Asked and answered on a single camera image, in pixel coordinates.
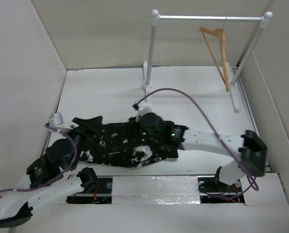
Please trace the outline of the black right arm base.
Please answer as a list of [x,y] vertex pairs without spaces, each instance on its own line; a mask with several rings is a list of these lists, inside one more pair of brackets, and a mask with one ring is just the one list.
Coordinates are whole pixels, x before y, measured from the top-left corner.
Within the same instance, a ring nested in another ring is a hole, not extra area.
[[245,203],[241,182],[237,180],[233,185],[216,184],[213,176],[198,177],[198,191],[200,202],[208,203]]

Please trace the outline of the black white patterned trousers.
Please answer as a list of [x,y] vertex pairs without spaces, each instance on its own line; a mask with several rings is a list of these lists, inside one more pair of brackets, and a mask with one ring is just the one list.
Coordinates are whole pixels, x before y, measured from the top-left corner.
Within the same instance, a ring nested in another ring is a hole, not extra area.
[[177,159],[175,148],[152,141],[135,122],[102,124],[100,133],[86,140],[78,152],[79,161],[127,168],[148,166]]

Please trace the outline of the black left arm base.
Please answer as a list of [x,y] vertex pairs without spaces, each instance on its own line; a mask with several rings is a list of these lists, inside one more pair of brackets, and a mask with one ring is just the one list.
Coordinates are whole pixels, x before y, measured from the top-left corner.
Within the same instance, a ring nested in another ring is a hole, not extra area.
[[94,189],[73,194],[66,198],[68,204],[111,204],[113,177],[98,177]]

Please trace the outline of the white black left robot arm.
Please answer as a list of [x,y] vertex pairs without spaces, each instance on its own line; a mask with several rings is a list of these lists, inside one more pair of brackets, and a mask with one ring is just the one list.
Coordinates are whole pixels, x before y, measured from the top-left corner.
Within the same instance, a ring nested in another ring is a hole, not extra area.
[[85,167],[62,184],[65,173],[76,169],[83,144],[100,135],[102,117],[73,118],[68,127],[59,113],[53,114],[45,128],[63,137],[45,150],[26,170],[14,188],[0,190],[0,228],[15,228],[31,219],[38,208],[78,192],[94,192],[98,178],[92,168]]

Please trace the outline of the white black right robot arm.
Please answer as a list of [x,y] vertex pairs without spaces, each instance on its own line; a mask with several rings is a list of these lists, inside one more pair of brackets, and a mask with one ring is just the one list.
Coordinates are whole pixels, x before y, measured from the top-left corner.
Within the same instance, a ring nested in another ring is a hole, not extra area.
[[158,149],[200,150],[233,158],[216,171],[213,185],[219,191],[245,176],[265,175],[267,146],[252,130],[241,135],[205,133],[165,121],[153,112],[137,115],[136,128]]

